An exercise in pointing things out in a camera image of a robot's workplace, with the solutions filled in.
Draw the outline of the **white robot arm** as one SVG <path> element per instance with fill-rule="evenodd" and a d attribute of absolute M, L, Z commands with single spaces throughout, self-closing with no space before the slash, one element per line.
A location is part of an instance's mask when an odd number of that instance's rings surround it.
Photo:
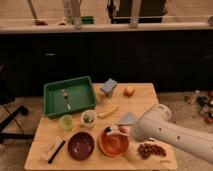
<path fill-rule="evenodd" d="M 155 104 L 136 120 L 130 135 L 136 141 L 160 140 L 213 164 L 213 134 L 172 124 L 171 117 L 167 106 Z"/>

